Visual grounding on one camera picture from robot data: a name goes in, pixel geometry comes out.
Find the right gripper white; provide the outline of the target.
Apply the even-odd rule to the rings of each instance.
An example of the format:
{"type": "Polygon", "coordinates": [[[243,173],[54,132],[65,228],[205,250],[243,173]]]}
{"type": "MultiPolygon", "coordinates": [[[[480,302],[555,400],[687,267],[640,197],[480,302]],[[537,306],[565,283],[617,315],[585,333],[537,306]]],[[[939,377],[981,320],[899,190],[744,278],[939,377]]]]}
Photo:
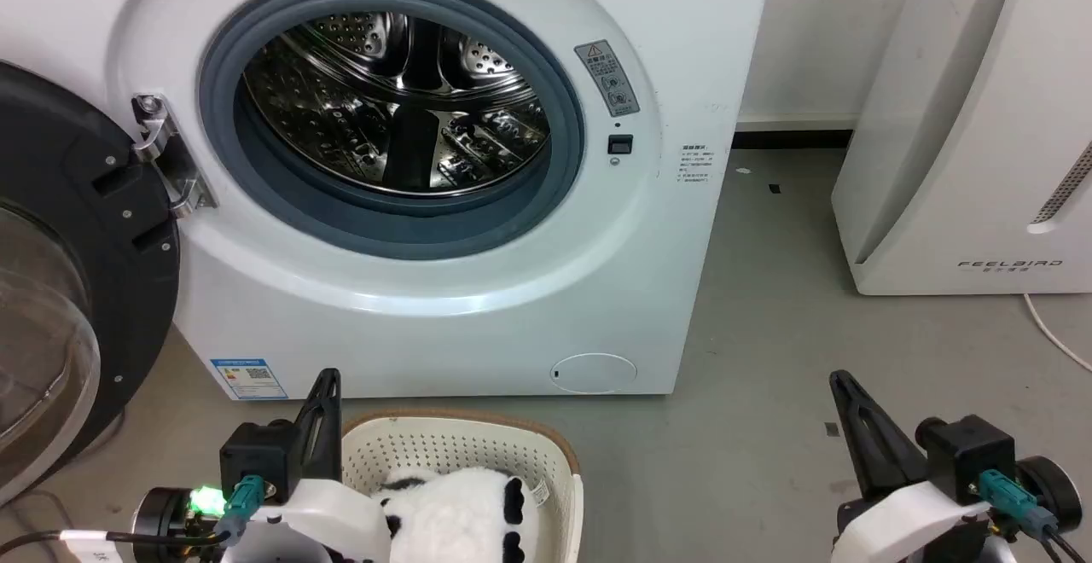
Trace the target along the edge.
{"type": "Polygon", "coordinates": [[[992,508],[984,501],[961,505],[936,486],[921,483],[928,480],[925,456],[857,378],[839,369],[829,385],[860,498],[869,503],[885,498],[846,526],[832,548],[832,563],[898,563],[964,517],[992,508]]]}

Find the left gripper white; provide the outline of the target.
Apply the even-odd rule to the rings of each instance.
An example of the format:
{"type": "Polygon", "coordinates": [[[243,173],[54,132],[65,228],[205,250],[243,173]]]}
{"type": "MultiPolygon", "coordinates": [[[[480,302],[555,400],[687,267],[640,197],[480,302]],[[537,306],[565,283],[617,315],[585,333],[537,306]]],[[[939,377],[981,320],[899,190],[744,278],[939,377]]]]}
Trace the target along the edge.
{"type": "Polygon", "coordinates": [[[295,420],[300,480],[288,501],[261,506],[221,563],[390,563],[385,510],[342,481],[342,376],[321,369],[295,420]]]}

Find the white and black plush toy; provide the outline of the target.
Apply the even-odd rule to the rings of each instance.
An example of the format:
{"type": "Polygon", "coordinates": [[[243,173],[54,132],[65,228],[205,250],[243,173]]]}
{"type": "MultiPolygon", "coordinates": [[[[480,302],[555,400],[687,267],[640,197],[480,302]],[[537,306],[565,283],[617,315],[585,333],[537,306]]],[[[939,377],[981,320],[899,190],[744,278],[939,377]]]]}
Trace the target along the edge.
{"type": "Polygon", "coordinates": [[[518,474],[397,468],[369,498],[385,512],[390,563],[538,563],[541,505],[518,474]]]}

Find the black washing machine door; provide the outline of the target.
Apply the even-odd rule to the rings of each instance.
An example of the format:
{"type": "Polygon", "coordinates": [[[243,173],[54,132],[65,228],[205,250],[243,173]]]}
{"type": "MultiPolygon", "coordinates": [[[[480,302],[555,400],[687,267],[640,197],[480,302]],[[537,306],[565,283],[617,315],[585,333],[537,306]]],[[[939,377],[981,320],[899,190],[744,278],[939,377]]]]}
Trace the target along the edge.
{"type": "Polygon", "coordinates": [[[73,462],[149,376],[179,231],[131,137],[0,64],[0,506],[73,462]]]}

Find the stainless steel washing machine drum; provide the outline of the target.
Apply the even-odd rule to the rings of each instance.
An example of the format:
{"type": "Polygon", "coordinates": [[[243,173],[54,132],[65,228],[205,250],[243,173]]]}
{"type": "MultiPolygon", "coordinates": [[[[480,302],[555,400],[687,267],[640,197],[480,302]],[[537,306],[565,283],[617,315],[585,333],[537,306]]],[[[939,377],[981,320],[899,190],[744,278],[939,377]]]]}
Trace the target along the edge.
{"type": "Polygon", "coordinates": [[[286,147],[356,189],[456,197],[515,179],[550,137],[536,92],[487,41],[394,12],[325,15],[242,71],[286,147]]]}

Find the blue energy label sticker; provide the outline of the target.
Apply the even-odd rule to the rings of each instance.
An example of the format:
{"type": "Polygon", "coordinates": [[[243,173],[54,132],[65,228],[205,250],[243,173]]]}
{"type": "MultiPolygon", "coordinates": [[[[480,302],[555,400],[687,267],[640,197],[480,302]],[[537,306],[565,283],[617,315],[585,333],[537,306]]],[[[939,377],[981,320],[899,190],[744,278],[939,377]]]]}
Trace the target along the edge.
{"type": "Polygon", "coordinates": [[[214,358],[211,366],[234,399],[286,400],[288,394],[263,358],[214,358]]]}

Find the white plastic laundry basket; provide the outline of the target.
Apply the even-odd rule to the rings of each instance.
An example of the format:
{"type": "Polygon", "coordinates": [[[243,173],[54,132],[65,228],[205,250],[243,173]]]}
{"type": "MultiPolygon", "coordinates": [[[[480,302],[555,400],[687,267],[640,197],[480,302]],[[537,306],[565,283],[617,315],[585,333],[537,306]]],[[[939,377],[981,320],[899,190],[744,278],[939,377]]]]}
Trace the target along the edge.
{"type": "Polygon", "coordinates": [[[401,468],[517,474],[541,512],[535,562],[581,563],[584,479],[575,451],[554,428],[468,409],[382,409],[348,420],[340,447],[343,481],[363,493],[401,468]]]}

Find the grey rubber door gasket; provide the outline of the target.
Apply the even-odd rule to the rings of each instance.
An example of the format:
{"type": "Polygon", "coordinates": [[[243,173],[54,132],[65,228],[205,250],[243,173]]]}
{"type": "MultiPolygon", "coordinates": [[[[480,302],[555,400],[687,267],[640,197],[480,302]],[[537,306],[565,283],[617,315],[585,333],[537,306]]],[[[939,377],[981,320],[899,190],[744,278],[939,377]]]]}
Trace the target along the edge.
{"type": "Polygon", "coordinates": [[[207,44],[195,91],[212,148],[256,204],[313,239],[371,257],[468,257],[521,239],[562,204],[584,161],[584,106],[557,53],[487,0],[248,0],[207,44]],[[256,112],[242,71],[273,36],[346,12],[417,16],[487,41],[539,97],[551,129],[541,158],[510,182],[439,199],[356,189],[302,160],[256,112]]]}

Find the round white filter cover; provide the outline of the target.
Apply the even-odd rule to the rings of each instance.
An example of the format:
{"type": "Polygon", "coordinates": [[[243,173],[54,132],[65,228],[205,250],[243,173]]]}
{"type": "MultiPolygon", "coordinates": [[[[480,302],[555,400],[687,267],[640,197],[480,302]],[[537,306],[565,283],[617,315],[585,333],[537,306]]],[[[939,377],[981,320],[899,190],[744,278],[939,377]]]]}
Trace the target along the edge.
{"type": "Polygon", "coordinates": [[[638,376],[636,364],[613,354],[578,354],[553,366],[551,383],[573,395],[625,393],[638,376]]]}

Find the silver metal door hinge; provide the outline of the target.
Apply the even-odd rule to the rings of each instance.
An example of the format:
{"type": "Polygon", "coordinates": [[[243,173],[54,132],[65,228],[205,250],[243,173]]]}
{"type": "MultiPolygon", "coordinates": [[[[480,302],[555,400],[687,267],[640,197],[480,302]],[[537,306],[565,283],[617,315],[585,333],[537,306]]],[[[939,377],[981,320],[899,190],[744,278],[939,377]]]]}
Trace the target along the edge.
{"type": "Polygon", "coordinates": [[[191,216],[195,209],[218,208],[206,176],[195,164],[166,97],[136,93],[131,98],[132,112],[141,131],[141,141],[132,146],[136,158],[159,175],[174,218],[191,216]]]}

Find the white air purifier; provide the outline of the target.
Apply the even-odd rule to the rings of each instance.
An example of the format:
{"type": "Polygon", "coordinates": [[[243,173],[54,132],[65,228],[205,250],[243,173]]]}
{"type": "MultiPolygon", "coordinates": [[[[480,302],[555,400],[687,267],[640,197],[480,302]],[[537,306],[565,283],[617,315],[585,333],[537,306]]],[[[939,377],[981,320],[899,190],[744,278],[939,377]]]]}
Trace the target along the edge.
{"type": "Polygon", "coordinates": [[[905,0],[832,209],[863,295],[1092,294],[1092,0],[905,0]]]}

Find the small white text label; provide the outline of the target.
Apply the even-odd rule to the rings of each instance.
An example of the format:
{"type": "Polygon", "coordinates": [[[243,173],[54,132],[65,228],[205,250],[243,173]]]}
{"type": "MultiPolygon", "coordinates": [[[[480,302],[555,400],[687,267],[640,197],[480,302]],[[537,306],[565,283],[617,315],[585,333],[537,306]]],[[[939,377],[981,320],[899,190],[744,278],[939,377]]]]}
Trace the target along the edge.
{"type": "Polygon", "coordinates": [[[676,179],[679,183],[709,183],[715,170],[717,149],[705,144],[686,144],[678,154],[676,179]]]}

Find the white front-load washing machine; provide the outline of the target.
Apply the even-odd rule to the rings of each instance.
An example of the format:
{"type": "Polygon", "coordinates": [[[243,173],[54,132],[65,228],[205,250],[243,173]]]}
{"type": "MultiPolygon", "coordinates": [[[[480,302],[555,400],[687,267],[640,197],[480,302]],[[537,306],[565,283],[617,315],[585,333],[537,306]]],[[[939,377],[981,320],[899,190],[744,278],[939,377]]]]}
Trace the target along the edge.
{"type": "Polygon", "coordinates": [[[218,208],[175,218],[171,319],[227,396],[214,358],[263,358],[288,398],[320,369],[348,398],[545,396],[578,354],[628,358],[625,393],[674,390],[693,318],[764,0],[487,0],[557,53],[584,106],[584,161],[562,204],[521,239],[468,257],[355,253],[278,221],[207,140],[199,73],[248,0],[0,0],[0,64],[75,94],[141,141],[136,93],[166,97],[218,208]],[[606,39],[640,112],[613,119],[577,45],[606,39]],[[633,136],[631,155],[607,139],[633,136]],[[679,183],[686,144],[717,149],[679,183]]]}

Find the grey warning sticker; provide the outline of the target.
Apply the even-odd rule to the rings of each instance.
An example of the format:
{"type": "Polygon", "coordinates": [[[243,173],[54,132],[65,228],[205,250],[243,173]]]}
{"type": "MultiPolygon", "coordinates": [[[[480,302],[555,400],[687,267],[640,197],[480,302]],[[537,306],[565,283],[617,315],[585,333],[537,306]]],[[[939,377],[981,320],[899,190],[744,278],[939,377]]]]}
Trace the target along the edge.
{"type": "Polygon", "coordinates": [[[636,91],[609,41],[589,41],[577,45],[573,51],[590,77],[593,77],[601,99],[613,119],[640,112],[636,91]]]}

